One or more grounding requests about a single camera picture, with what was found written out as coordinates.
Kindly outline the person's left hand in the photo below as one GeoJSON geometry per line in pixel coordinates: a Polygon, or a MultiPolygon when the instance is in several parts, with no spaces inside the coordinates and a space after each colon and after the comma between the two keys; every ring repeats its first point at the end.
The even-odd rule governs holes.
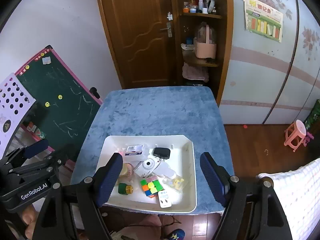
{"type": "Polygon", "coordinates": [[[35,210],[35,207],[33,205],[29,205],[22,212],[22,220],[27,225],[27,228],[25,230],[25,236],[27,237],[27,239],[33,239],[38,214],[39,213],[35,210]]]}

